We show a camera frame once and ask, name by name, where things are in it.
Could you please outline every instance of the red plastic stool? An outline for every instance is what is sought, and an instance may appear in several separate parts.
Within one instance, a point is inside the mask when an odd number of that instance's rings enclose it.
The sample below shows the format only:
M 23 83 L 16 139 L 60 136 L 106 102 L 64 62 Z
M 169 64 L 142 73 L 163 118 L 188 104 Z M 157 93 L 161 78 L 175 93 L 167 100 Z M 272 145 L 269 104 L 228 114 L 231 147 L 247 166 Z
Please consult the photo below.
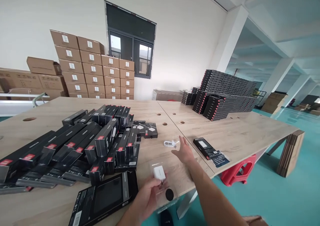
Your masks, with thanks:
M 247 183 L 247 178 L 251 173 L 254 164 L 256 162 L 256 155 L 252 155 L 237 165 L 227 169 L 221 175 L 221 181 L 228 187 L 232 186 L 234 182 L 243 182 L 243 184 Z

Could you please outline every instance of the window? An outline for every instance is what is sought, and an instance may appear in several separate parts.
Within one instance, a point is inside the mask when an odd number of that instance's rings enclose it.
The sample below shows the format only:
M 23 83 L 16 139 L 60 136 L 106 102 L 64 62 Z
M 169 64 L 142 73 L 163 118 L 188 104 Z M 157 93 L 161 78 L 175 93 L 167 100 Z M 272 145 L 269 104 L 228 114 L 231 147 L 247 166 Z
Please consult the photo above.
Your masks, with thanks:
M 106 2 L 109 54 L 134 61 L 135 77 L 150 78 L 156 24 Z

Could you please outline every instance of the table hole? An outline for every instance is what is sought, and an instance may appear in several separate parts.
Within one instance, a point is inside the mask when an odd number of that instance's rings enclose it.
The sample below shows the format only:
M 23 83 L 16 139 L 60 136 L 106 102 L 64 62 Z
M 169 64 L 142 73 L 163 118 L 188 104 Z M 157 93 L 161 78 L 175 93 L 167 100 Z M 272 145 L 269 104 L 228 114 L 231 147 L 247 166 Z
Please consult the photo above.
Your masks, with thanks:
M 35 120 L 35 119 L 37 119 L 37 118 L 26 118 L 26 119 L 24 119 L 22 121 L 28 122 L 28 121 L 32 121 L 32 120 Z

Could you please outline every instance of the ceiling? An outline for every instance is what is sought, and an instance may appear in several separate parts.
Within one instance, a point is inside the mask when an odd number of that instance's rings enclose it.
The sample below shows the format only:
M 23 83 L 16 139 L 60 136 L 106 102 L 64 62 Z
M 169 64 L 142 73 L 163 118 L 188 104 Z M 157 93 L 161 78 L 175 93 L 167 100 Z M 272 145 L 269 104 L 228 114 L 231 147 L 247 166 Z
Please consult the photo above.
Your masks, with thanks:
M 284 81 L 301 74 L 320 83 L 320 0 L 216 0 L 249 12 L 227 69 L 267 81 L 282 58 L 295 58 Z

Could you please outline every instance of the wooden table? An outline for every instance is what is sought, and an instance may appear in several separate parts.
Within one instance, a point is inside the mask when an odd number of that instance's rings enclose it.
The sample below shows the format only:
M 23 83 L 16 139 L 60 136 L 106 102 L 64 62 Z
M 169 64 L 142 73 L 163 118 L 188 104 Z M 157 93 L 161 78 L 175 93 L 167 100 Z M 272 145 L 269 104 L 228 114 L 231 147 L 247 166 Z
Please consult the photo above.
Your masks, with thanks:
M 297 130 L 254 112 L 230 114 L 232 119 L 211 122 L 180 102 L 59 97 L 0 123 L 0 136 L 4 136 L 0 140 L 0 158 L 49 130 L 59 129 L 62 126 L 61 120 L 74 112 L 98 109 L 103 104 L 130 106 L 134 120 L 156 123 L 158 138 L 142 139 L 141 142 L 137 166 L 138 185 L 141 186 L 151 175 L 150 162 L 161 160 L 169 176 L 175 178 L 174 186 L 178 195 L 187 193 L 186 200 L 177 211 L 181 217 L 192 202 L 188 197 L 195 198 L 196 190 L 186 167 L 171 153 L 172 148 L 163 146 L 165 140 L 184 135 L 193 146 L 196 160 L 213 178 L 252 154 L 264 152 L 271 144 Z M 36 119 L 23 121 L 32 117 Z M 230 163 L 216 168 L 192 143 L 197 137 L 204 137 L 215 149 L 221 150 L 230 159 Z M 54 189 L 35 188 L 30 193 L 1 195 L 1 225 L 67 225 L 78 191 L 88 186 L 77 182 L 72 187 L 57 185 Z M 115 225 L 126 209 L 124 207 L 97 225 Z

